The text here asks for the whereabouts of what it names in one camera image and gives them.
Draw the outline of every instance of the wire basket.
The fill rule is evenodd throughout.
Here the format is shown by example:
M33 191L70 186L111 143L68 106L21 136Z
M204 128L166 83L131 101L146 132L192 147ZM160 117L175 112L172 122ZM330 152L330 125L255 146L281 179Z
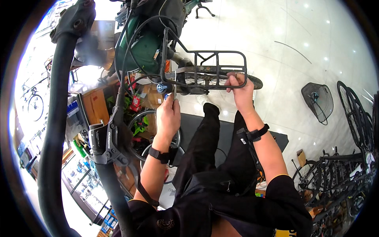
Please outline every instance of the wire basket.
M310 82L301 89L301 94L318 121L327 125L333 112L333 98L327 85Z

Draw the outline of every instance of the kickstand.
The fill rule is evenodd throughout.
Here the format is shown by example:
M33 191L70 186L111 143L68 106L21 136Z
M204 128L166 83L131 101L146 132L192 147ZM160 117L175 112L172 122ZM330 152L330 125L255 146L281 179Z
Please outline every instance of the kickstand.
M197 11L198 11L200 8L204 8L204 9L206 9L206 10L209 12L209 14L211 14L211 16L213 16L213 17L216 16L215 14L211 13L211 11L210 11L207 7L205 7L205 6L201 5L201 3L199 3L199 4L197 5L197 8L196 8L196 16L195 16L196 19L199 18L199 15L198 15Z

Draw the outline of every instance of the display case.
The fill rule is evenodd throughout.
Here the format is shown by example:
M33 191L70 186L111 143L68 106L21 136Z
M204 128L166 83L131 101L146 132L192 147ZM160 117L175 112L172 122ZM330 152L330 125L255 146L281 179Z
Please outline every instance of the display case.
M101 225L111 204L97 175L94 162L88 157L82 158L73 154L62 166L62 181L92 223Z

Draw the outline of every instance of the person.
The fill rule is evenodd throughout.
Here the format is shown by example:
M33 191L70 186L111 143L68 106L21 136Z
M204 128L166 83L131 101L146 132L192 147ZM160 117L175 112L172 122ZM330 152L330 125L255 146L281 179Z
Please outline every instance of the person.
M244 74L228 73L225 85L237 86ZM173 179L176 188L171 208L157 211L136 191L128 202L139 236L274 236L274 230L294 230L310 236L312 218L288 176L282 153L269 132L254 141L255 153L265 172L265 198L255 196L256 166L248 149L237 137L240 128L250 132L265 125L253 105L254 84L248 80L233 91L238 109L232 144L223 164L215 167L219 140L220 109L207 96L197 96L204 119L182 157ZM169 151L180 127L180 106L170 95L157 109L157 135L152 147ZM149 155L141 172L141 183L154 200L159 200L166 164ZM120 236L118 227L113 236Z

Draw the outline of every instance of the black pants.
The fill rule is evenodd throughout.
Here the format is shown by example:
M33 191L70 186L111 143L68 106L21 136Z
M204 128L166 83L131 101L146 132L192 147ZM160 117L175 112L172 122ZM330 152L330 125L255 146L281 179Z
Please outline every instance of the black pants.
M218 118L220 111L210 103L205 103L203 110L205 116L193 135L172 182L176 188L175 201L182 195L191 176L199 172L228 172L234 179L236 188L240 193L243 193L256 180L255 162L248 146L244 145L236 135L238 129L246 128L241 113L237 111L234 119L234 131L233 135L231 134L233 136L232 145L228 156L225 162L216 169L215 152L220 136L220 120Z

